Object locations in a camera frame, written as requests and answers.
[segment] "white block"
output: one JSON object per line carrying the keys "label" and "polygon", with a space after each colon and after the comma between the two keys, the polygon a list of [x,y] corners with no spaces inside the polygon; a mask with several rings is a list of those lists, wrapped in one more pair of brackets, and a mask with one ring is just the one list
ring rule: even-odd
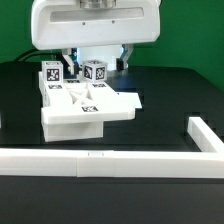
{"label": "white block", "polygon": [[103,137],[103,122],[52,125],[42,123],[42,126],[46,142]]}
{"label": "white block", "polygon": [[42,72],[45,83],[51,85],[63,83],[63,64],[60,61],[43,61]]}
{"label": "white block", "polygon": [[224,144],[200,117],[190,117],[189,135],[202,152],[224,152]]}
{"label": "white block", "polygon": [[76,152],[0,149],[0,175],[76,176]]}
{"label": "white block", "polygon": [[83,77],[86,81],[102,82],[107,80],[107,63],[99,60],[83,62]]}

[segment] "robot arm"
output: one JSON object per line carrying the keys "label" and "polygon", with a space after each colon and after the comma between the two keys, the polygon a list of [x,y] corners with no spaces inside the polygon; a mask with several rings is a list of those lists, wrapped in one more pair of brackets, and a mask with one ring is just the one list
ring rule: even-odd
{"label": "robot arm", "polygon": [[133,44],[160,34],[160,0],[35,0],[37,49]]}

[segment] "white wall segment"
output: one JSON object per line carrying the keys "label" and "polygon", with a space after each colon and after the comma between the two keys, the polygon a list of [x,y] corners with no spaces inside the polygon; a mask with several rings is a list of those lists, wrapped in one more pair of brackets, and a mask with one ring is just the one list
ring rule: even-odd
{"label": "white wall segment", "polygon": [[200,117],[190,117],[188,133],[202,152],[224,153],[224,144]]}

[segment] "green wall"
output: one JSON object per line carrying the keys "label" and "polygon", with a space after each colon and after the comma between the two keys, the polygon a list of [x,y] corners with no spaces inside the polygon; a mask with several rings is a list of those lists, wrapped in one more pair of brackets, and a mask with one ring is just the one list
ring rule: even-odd
{"label": "green wall", "polygon": [[[0,62],[32,48],[33,0],[1,0]],[[192,68],[224,90],[224,0],[163,0],[161,36],[138,44],[129,61],[137,66]]]}
{"label": "green wall", "polygon": [[164,0],[160,13],[159,40],[129,63],[192,68],[224,90],[224,0]]}

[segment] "black tabletop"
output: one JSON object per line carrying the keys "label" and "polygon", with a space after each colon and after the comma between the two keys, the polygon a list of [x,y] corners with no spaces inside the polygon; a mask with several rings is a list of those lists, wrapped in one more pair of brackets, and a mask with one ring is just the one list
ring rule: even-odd
{"label": "black tabletop", "polygon": [[[222,138],[224,94],[197,72],[130,67],[107,83],[138,92],[131,121],[105,122],[104,138],[45,143],[40,125],[38,63],[0,64],[1,147],[198,151],[186,133],[201,116]],[[204,223],[224,220],[224,181],[0,177],[0,223]]]}

